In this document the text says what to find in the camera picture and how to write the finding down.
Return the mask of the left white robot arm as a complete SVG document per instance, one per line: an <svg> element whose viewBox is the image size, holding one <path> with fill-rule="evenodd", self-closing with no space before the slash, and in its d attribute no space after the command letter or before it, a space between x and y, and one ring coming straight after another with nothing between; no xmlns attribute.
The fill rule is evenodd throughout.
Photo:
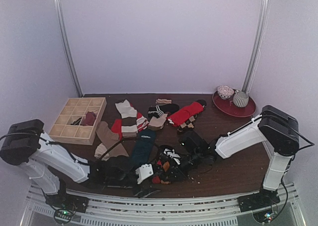
<svg viewBox="0 0 318 226"><path fill-rule="evenodd" d="M62 143L53 141L43 127L39 119L11 125L8 133L0 138L0 157L6 163L24 170L60 208L71 204L71 196L62 190L62 180L48 167L88 189L130 188L138 198L146 198L160 191L146 183L153 170L146 170L144 164L137 165L124 155L95 161L81 158Z"/></svg>

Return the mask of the argyle black red orange sock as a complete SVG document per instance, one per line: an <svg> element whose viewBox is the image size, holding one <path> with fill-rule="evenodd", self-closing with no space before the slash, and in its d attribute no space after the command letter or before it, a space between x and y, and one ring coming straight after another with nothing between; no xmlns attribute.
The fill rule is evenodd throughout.
<svg viewBox="0 0 318 226"><path fill-rule="evenodd" d="M171 184L174 182L184 181L188 174L183 173L178 167L179 165L163 153L165 148L174 149L168 145L159 146L157 155L152 163L154 174L151 176L151 182L153 184Z"/></svg>

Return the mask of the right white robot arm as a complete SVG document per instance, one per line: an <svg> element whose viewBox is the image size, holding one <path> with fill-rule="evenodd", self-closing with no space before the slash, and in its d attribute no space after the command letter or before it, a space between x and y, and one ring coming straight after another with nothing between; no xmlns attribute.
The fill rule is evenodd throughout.
<svg viewBox="0 0 318 226"><path fill-rule="evenodd" d="M265 207L274 198L288 164L299 150L298 120L271 106L262 108L259 115L238 129L213 139L210 143L195 131L184 133L179 142L189 156L181 161L181 166L189 170L197 161L210 157L223 159L261 142L269 142L274 153L262 181L262 190L255 195L255 203Z"/></svg>

